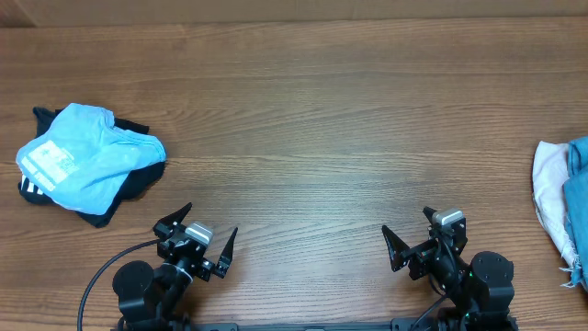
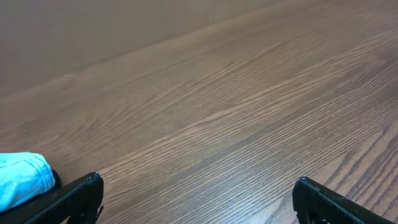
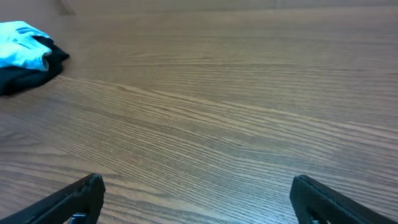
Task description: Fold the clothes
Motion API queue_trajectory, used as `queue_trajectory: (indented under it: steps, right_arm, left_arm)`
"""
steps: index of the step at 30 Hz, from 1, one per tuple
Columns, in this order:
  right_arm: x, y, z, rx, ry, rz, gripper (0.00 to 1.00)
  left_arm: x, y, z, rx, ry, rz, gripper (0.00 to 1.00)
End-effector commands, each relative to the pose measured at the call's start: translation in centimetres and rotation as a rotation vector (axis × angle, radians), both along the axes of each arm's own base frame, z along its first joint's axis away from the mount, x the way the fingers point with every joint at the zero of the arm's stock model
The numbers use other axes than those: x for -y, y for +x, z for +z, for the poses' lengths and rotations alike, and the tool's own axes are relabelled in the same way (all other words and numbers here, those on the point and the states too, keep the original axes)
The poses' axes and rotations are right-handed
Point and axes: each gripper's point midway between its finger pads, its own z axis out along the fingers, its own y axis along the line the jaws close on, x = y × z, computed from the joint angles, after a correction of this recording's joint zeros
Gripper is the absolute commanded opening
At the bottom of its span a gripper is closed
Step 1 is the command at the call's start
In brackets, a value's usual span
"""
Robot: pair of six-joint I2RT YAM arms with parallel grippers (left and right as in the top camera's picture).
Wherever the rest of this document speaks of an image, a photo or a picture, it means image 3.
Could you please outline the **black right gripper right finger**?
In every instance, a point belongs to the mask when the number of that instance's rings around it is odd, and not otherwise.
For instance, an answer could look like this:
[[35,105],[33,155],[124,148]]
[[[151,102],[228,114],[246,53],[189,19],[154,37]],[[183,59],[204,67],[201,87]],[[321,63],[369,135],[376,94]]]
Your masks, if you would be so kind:
[[294,177],[290,201],[299,224],[397,224],[307,175]]

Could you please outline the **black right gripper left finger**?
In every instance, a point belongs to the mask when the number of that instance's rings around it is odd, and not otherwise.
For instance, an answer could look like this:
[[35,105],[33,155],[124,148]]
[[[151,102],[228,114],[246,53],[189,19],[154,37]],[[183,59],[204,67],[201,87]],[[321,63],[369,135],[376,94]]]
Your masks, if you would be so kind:
[[90,174],[43,198],[31,206],[9,215],[1,224],[96,224],[106,191],[103,178]]

